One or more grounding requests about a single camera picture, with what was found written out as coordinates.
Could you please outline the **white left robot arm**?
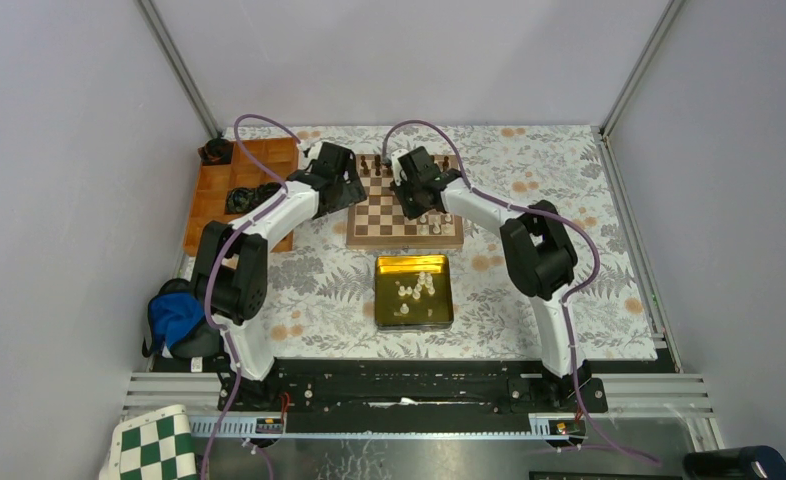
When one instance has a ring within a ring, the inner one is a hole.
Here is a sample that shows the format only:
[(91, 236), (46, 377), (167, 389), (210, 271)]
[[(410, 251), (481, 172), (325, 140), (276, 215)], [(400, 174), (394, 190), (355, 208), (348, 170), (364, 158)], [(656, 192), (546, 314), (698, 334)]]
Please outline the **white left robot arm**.
[(283, 179), (257, 208), (229, 223), (211, 221), (204, 227), (190, 279), (207, 324), (228, 348), (231, 369), (245, 378), (241, 398), (257, 411), (273, 407), (280, 388), (267, 376), (275, 356), (256, 319), (267, 295), (270, 252), (302, 223), (367, 199), (352, 150), (322, 141), (303, 155), (308, 165)]

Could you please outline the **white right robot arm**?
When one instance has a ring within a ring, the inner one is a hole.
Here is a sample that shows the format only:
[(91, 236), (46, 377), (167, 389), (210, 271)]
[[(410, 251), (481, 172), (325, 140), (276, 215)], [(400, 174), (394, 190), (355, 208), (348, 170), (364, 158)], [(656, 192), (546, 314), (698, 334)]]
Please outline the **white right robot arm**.
[(547, 311), (547, 303), (574, 280), (575, 248), (558, 210), (541, 200), (525, 211), (496, 195), (470, 188), (457, 169), (443, 170), (419, 147), (400, 149), (381, 160), (392, 172), (390, 188), (405, 216), (417, 219), (437, 210), (466, 219), (501, 240), (505, 265), (513, 285), (531, 299), (541, 340), (541, 361), (554, 377), (542, 386), (544, 402), (566, 412), (582, 398), (582, 387), (571, 374), (570, 338), (565, 322)]

